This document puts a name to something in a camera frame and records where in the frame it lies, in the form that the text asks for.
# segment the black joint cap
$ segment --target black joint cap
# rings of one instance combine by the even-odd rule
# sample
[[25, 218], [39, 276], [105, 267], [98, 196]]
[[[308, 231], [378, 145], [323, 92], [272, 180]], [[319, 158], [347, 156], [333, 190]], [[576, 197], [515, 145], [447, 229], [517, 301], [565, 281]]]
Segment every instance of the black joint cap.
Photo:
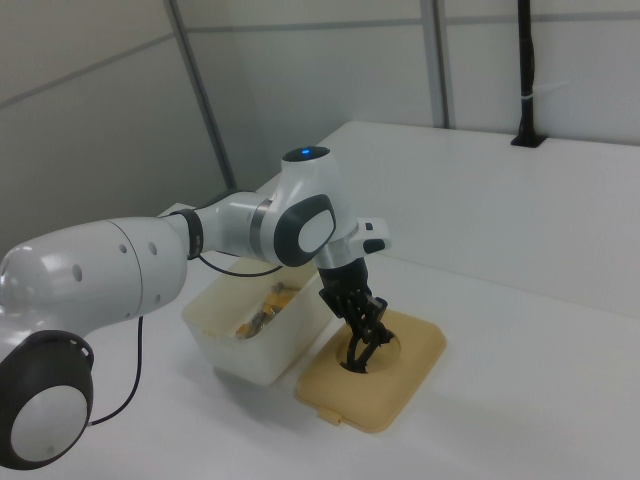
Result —
[[379, 252], [380, 250], [384, 250], [384, 240], [380, 238], [375, 240], [365, 240], [363, 247], [364, 251], [367, 253]]
[[302, 147], [285, 153], [282, 159], [285, 162], [306, 162], [328, 155], [330, 150], [325, 147]]

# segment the small item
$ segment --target small item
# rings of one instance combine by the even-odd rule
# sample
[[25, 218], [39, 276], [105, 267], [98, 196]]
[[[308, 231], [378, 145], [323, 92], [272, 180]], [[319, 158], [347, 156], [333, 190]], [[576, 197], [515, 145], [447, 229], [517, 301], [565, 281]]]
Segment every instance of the small item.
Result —
[[285, 287], [282, 282], [278, 282], [271, 288], [271, 293], [267, 295], [262, 310], [251, 317], [248, 323], [240, 325], [236, 331], [236, 338], [246, 340], [255, 337], [298, 292], [297, 288]]

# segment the vertical metal post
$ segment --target vertical metal post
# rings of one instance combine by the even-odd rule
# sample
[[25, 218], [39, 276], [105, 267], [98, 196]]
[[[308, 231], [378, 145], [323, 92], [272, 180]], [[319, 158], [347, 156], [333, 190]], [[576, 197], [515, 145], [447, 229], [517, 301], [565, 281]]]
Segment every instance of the vertical metal post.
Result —
[[547, 137], [538, 135], [533, 126], [533, 78], [536, 64], [531, 37], [531, 4], [529, 0], [518, 0], [518, 32], [520, 37], [520, 103], [522, 117], [518, 135], [511, 145], [538, 147]]

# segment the white table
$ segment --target white table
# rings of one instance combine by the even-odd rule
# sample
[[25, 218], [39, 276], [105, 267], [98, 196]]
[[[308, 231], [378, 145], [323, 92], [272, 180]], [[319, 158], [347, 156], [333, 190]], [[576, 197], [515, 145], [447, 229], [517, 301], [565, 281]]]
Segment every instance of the white table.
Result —
[[[131, 405], [58, 462], [0, 478], [638, 478], [640, 321], [389, 256], [368, 265], [376, 295], [438, 324], [449, 342], [385, 432], [334, 427], [294, 398], [337, 320], [270, 387], [213, 371], [180, 319], [218, 276], [194, 261], [178, 299], [145, 318]], [[94, 418], [129, 392], [135, 331], [130, 321], [88, 338]]]

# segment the white wall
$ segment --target white wall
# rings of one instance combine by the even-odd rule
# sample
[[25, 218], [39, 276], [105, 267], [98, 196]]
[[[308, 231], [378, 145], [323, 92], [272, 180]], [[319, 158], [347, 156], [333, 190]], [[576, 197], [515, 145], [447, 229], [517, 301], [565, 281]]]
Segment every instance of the white wall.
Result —
[[[556, 138], [640, 144], [640, 4], [533, 0], [536, 128]], [[517, 2], [445, 0], [453, 128], [515, 133]]]
[[241, 187], [349, 120], [434, 125], [419, 0], [178, 6]]
[[0, 1], [0, 257], [224, 189], [162, 0]]

